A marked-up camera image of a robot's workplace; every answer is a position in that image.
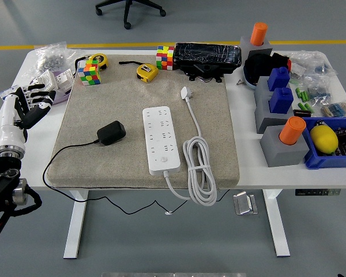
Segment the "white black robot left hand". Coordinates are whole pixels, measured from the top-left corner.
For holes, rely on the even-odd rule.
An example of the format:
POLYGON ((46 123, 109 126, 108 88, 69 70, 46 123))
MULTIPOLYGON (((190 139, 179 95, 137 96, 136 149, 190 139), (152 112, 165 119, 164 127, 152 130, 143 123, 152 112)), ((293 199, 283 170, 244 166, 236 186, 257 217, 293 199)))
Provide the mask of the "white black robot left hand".
POLYGON ((54 90, 44 91, 44 84, 18 87, 5 96, 1 119, 0 150, 25 149, 27 130, 51 110, 54 90))

